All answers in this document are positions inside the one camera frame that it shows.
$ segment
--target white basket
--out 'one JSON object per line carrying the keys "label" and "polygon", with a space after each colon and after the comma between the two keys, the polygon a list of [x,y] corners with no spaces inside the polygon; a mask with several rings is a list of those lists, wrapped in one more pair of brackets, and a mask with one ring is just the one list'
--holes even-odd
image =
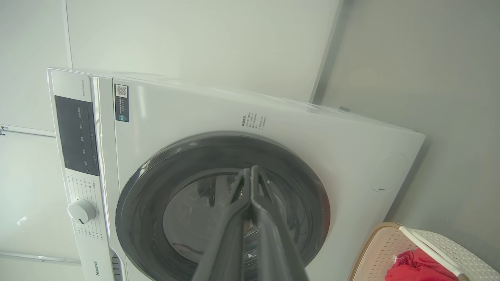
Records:
{"label": "white basket", "polygon": [[460,281],[500,281],[500,273],[447,237],[395,222],[381,223],[372,231],[357,255],[348,280],[384,281],[396,256],[417,247]]}

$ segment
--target washing machine door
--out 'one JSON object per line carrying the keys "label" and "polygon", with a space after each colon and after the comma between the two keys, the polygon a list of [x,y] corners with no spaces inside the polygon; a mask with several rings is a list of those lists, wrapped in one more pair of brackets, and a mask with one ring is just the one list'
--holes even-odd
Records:
{"label": "washing machine door", "polygon": [[[116,232],[127,257],[157,281],[189,281],[243,168],[264,168],[288,231],[307,265],[326,239],[330,205],[313,170],[257,135],[214,132],[171,145],[125,185]],[[244,278],[257,279],[256,228],[245,225]]]}

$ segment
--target gray wall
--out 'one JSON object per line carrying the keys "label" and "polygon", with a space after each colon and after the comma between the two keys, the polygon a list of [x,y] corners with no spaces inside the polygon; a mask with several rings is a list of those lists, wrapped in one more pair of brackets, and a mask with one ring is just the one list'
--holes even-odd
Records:
{"label": "gray wall", "polygon": [[343,12],[322,104],[427,135],[386,219],[500,271],[500,1],[346,0]]}

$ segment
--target black display panel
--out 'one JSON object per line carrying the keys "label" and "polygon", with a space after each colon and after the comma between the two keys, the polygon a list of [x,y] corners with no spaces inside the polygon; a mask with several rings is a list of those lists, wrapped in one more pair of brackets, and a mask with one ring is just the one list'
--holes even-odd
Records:
{"label": "black display panel", "polygon": [[64,166],[99,176],[92,103],[58,95],[54,97]]}

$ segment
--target washing machine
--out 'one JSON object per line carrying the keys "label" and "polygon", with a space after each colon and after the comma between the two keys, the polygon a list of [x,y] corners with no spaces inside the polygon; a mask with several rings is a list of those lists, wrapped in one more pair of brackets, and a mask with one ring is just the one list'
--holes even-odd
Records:
{"label": "washing machine", "polygon": [[[350,112],[138,73],[50,68],[85,278],[188,281],[243,168],[261,166],[311,281],[346,280],[425,139]],[[245,225],[245,280],[256,280]]]}

